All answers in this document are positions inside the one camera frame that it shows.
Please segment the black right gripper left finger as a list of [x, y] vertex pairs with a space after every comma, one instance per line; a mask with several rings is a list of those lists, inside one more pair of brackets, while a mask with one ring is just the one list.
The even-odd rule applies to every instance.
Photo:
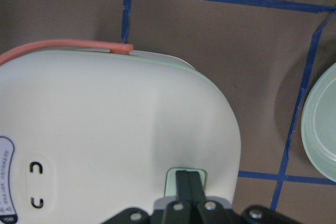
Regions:
[[176, 197], [169, 202], [163, 212], [162, 223], [188, 224], [191, 220], [192, 197], [188, 172], [185, 170], [175, 173]]

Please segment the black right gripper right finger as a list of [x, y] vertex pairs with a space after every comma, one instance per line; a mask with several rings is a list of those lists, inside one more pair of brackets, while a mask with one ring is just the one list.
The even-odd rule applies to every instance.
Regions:
[[231, 203], [219, 196], [206, 196], [198, 172], [187, 172], [192, 206], [202, 223], [235, 223]]

